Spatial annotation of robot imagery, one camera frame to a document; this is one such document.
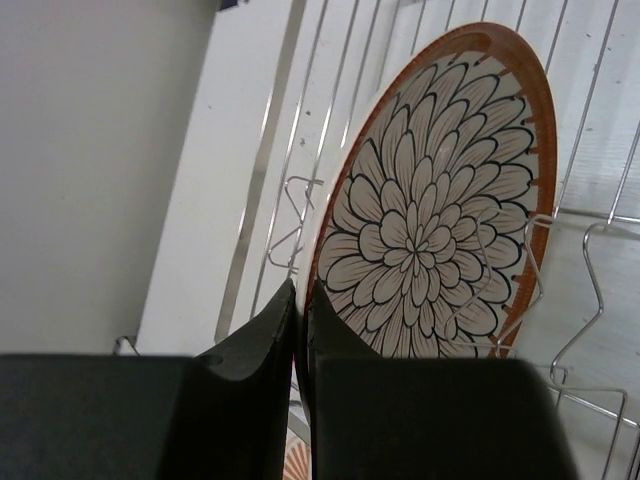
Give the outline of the orange patterned round plate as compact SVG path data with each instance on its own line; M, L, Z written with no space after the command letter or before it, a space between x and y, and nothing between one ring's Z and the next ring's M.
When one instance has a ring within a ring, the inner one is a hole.
M311 480L311 449L297 435L288 437L282 471L283 480Z

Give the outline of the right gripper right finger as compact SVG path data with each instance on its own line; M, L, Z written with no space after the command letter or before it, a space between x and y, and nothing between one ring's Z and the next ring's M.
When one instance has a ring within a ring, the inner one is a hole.
M578 477L529 363L382 357L337 316L321 284L306 335L314 478Z

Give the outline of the white ribbed plate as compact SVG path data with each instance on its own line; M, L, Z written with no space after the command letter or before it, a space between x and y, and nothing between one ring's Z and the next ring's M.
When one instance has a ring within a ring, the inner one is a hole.
M543 65L476 22L419 51L376 96L313 216L296 307L320 283L338 317L394 358L515 354L557 178Z

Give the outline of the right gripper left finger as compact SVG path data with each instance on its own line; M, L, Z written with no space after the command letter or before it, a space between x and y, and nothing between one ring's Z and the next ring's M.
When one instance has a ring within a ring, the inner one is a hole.
M8 354L5 479L278 479L295 329L284 282L195 357Z

